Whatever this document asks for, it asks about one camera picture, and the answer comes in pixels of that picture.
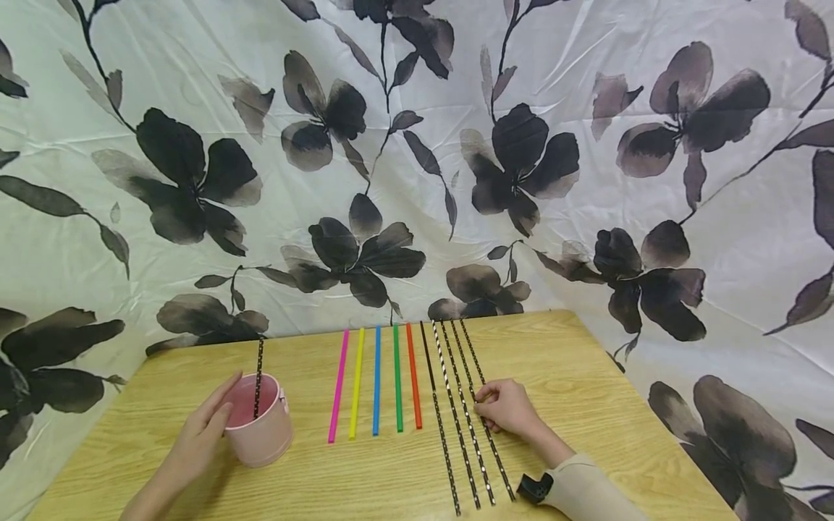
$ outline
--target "sleeve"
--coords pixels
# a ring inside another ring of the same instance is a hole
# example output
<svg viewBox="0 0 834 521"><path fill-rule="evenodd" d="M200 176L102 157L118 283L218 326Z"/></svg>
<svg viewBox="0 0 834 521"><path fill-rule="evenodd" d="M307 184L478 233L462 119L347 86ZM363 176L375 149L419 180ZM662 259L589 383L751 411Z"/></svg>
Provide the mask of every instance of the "sleeve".
<svg viewBox="0 0 834 521"><path fill-rule="evenodd" d="M548 473L553 486L542 503L561 510L571 521L648 521L584 454Z"/></svg>

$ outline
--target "fabric backdrop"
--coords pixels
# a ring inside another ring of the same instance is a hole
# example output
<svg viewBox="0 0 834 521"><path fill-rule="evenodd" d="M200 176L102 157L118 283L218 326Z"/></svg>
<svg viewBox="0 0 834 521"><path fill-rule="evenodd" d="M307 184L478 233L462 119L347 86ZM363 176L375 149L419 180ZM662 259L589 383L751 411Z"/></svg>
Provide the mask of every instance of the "fabric backdrop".
<svg viewBox="0 0 834 521"><path fill-rule="evenodd" d="M742 519L834 514L830 3L0 12L2 518L160 350L548 308Z"/></svg>

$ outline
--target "black and white patterned straw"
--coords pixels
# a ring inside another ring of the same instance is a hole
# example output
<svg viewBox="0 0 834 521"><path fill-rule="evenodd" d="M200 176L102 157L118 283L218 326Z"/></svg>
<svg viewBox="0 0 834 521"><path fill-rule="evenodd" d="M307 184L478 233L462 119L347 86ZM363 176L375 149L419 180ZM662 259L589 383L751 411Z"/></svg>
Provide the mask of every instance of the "black and white patterned straw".
<svg viewBox="0 0 834 521"><path fill-rule="evenodd" d="M264 366L264 339L258 340L258 372L255 374L255 412L252 419L258 419L258 409L260 405L260 380L262 374L262 367Z"/></svg>
<svg viewBox="0 0 834 521"><path fill-rule="evenodd" d="M443 340L446 342L446 352L449 354L449 361L452 363L452 374L455 376L455 382L458 384L458 398L460 398L460 406L464 410L466 417L466 426L469 427L470 436L472 437L472 446L475 447L475 454L478 456L478 465L480 465L480 473L484 476L484 484L486 484L486 493L490 496L490 503L495 506L495 496L492 494L492 486L490 485L490 477L486 473L486 466L484 466L484 457L480 454L480 446L478 439L475 437L475 427L472 426L472 418L469 414L469 407L466 406L466 398L464 398L464 388L460 384L460 375L458 374L458 366L455 363L455 355L452 353L452 345L449 343L449 335L446 334L446 324L441 320L440 329L443 330Z"/></svg>
<svg viewBox="0 0 834 521"><path fill-rule="evenodd" d="M464 455L466 475L469 476L470 487L472 487L472 497L475 498L475 508L480 509L478 489L475 487L475 478L472 476L472 467L470 466L469 462L469 454L466 452L466 443L464 443L464 432L460 428L460 420L458 420L458 409L455 407L455 399L452 398L452 388L449 386L449 374L446 373L446 362L443 361L443 349L442 347L440 347L440 336L437 334L437 324L434 320L431 321L431 328L435 331L435 343L437 343L437 356L440 358L440 368L443 369L443 382L446 384L446 394L449 395L449 405L452 408L452 418L455 419L455 428L458 431L460 452Z"/></svg>
<svg viewBox="0 0 834 521"><path fill-rule="evenodd" d="M464 361L464 371L466 371L466 378L469 380L470 384L470 394L472 394L472 399L475 399L475 384L472 381L472 375L469 372L469 365L466 363L466 356L464 356L464 349L460 345L460 338L458 337L458 330L455 328L455 321L452 320L452 333L455 334L455 341L458 343L458 350L460 351L460 358ZM475 356L475 349L472 347L472 341L469 338L469 333L466 331L466 325L464 324L464 320L460 320L460 328L463 330L464 335L466 336L466 343L469 344L470 353L472 353L472 361L475 362L475 368L478 370L478 376L480 377L481 385L486 385L486 380L484 380L484 374L480 370L480 364L478 363L478 357ZM495 441L492 439L492 432L490 428L486 426L486 420L483 418L480 419L481 424L484 426L484 432L486 432L486 438L490 441L490 448L492 449L492 455L495 456L495 462L498 464L498 470L501 472L501 478L504 479L504 486L507 487L507 493L510 495L510 500L515 501L515 494L513 493L513 488L510 486L510 480L507 478L507 472L504 470L504 464L501 462L501 456L498 455L498 449L495 447Z"/></svg>
<svg viewBox="0 0 834 521"><path fill-rule="evenodd" d="M423 329L422 320L420 320L420 332L423 334L423 349L425 350L425 362L429 365L431 398L435 401L435 414L437 414L437 426L440 429L440 442L443 444L443 457L446 459L446 472L449 473L449 486L452 488L452 501L455 503L455 513L458 516L460 516L460 502L458 501L458 490L457 488L455 488L455 476L452 474L452 462L449 459L449 447L446 445L446 435L443 432L443 419L440 418L440 406L437 404L435 374L431 371L431 357L429 356L429 344L425 341L425 330Z"/></svg>

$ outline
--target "wooden table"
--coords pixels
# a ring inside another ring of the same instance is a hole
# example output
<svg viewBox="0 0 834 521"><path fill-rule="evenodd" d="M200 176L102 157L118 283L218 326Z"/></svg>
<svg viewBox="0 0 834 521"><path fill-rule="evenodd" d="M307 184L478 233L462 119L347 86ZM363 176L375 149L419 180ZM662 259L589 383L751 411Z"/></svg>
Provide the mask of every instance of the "wooden table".
<svg viewBox="0 0 834 521"><path fill-rule="evenodd" d="M736 519L573 313L525 313L466 323L485 376L521 381L542 418L576 450L588 453L650 518ZM370 329L364 345L357 437L348 440L358 342L353 332L339 430L332 445L327 444L327 435L342 333L269 340L264 370L286 388L295 427L292 446L278 462L249 469L236 462L223 442L212 470L177 502L169 518L455 519L420 326L414 328L414 347L422 430L414 425L405 328L399 332L403 433L396 432L391 328L382 331L379 436L371 435L374 331ZM511 503L485 433L476 422L497 503L490 506L441 333L482 504L475 509L430 323L426 333L462 518L562 518L551 508L535 508L521 498ZM469 400L451 330L449 335ZM477 372L463 345L477 386ZM168 452L186 415L235 369L253 369L256 352L257 343L247 342L174 350L149 359L70 459L30 521L118 518ZM495 444L513 489L522 473L541 475L542 464L517 439L501 433L495 435Z"/></svg>

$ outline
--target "blue straw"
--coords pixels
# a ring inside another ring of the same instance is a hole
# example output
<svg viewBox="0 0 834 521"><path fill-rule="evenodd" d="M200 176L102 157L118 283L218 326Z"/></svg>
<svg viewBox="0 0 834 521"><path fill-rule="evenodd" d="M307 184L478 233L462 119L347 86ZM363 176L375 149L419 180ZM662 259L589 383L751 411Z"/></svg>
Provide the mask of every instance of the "blue straw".
<svg viewBox="0 0 834 521"><path fill-rule="evenodd" d="M382 333L376 327L376 356L374 357L374 436L379 434L379 358L382 354L380 346Z"/></svg>

